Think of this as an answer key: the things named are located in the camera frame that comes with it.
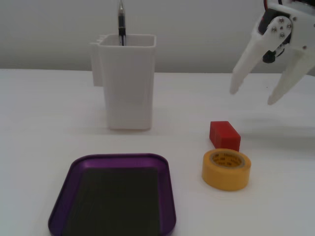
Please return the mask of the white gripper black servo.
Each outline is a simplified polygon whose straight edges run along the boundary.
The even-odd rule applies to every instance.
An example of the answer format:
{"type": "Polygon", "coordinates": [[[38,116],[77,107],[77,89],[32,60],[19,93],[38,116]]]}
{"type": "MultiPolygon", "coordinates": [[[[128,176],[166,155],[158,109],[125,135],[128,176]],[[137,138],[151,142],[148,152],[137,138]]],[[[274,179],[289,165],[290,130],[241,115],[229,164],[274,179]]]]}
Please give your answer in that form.
{"type": "Polygon", "coordinates": [[[313,0],[279,0],[263,2],[265,12],[252,30],[251,39],[235,65],[230,93],[235,94],[244,79],[263,61],[273,63],[286,45],[296,49],[280,80],[268,97],[273,105],[289,92],[315,66],[315,2],[313,0]]]}

